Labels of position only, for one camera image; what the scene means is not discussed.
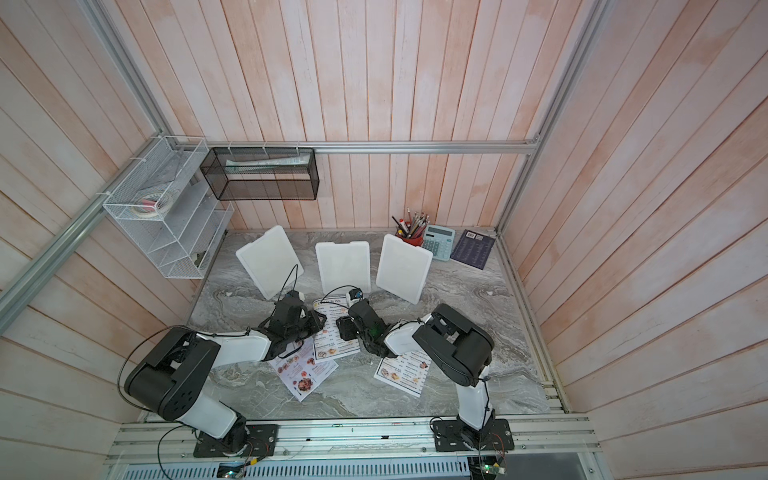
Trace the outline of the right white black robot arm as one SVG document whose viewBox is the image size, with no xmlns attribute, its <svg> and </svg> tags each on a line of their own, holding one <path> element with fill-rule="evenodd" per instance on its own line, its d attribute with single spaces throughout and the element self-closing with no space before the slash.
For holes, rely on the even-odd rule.
<svg viewBox="0 0 768 480">
<path fill-rule="evenodd" d="M 352 303 L 336 324 L 343 340 L 359 340 L 380 358 L 424 353 L 454 382 L 459 412 L 455 420 L 432 424 L 437 450 L 481 451 L 492 446 L 493 428 L 499 422 L 487 388 L 487 371 L 495 343 L 486 330 L 445 303 L 419 320 L 386 324 L 366 299 Z"/>
</svg>

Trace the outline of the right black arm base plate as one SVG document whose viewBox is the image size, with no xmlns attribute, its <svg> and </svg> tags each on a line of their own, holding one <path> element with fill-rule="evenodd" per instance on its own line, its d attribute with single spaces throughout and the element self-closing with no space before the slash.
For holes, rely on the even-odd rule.
<svg viewBox="0 0 768 480">
<path fill-rule="evenodd" d="M 429 423 L 438 452 L 485 451 L 509 452 L 515 449 L 509 422 L 492 418 L 485 427 L 474 430 L 459 419 L 433 417 Z"/>
</svg>

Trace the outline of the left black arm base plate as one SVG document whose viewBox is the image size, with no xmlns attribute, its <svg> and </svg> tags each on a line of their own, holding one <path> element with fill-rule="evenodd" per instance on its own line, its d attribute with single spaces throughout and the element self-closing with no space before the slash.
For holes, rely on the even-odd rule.
<svg viewBox="0 0 768 480">
<path fill-rule="evenodd" d="M 274 454 L 278 424 L 235 424 L 222 439 L 200 433 L 193 451 L 194 458 L 256 457 Z"/>
</svg>

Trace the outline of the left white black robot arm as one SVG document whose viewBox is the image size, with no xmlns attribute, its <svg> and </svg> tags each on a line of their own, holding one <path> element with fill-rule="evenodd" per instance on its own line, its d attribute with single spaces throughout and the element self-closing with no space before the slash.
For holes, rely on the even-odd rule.
<svg viewBox="0 0 768 480">
<path fill-rule="evenodd" d="M 127 375 L 128 397 L 166 421 L 193 428 L 213 451 L 235 456 L 253 445 L 245 416 L 204 392 L 212 370 L 276 359 L 320 332 L 327 316 L 291 290 L 271 314 L 242 332 L 209 333 L 173 326 Z"/>
</svg>

